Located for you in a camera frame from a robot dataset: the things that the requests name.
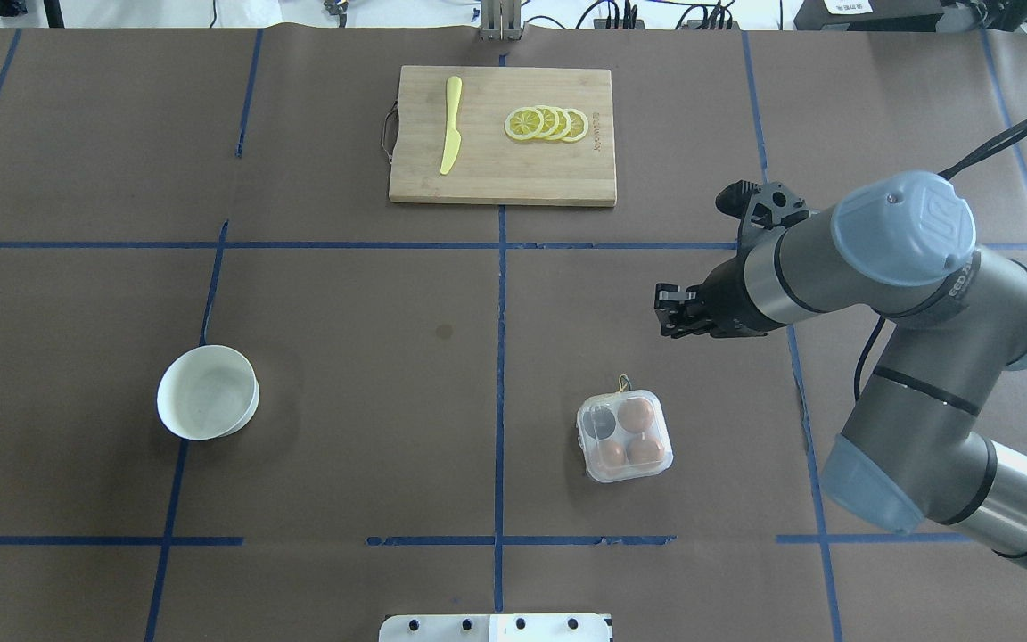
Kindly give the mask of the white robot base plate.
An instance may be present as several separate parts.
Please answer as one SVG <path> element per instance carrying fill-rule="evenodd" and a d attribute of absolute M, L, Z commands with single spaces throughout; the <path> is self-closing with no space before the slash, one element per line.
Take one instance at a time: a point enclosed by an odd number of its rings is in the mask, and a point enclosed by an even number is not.
<path fill-rule="evenodd" d="M 384 619 L 379 641 L 614 641 L 610 614 L 397 614 Z"/>

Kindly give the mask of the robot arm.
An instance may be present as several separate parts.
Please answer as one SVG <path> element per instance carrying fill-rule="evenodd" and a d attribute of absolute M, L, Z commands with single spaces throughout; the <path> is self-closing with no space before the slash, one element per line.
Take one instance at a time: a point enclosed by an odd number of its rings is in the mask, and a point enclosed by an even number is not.
<path fill-rule="evenodd" d="M 822 491 L 907 536 L 930 521 L 1027 570 L 1027 456 L 975 422 L 999 377 L 1027 369 L 1027 267 L 975 240 L 944 175 L 900 172 L 810 207 L 781 183 L 717 196 L 736 255 L 701 282 L 657 284 L 665 337 L 765 334 L 867 306 L 890 338 L 822 471 Z"/>

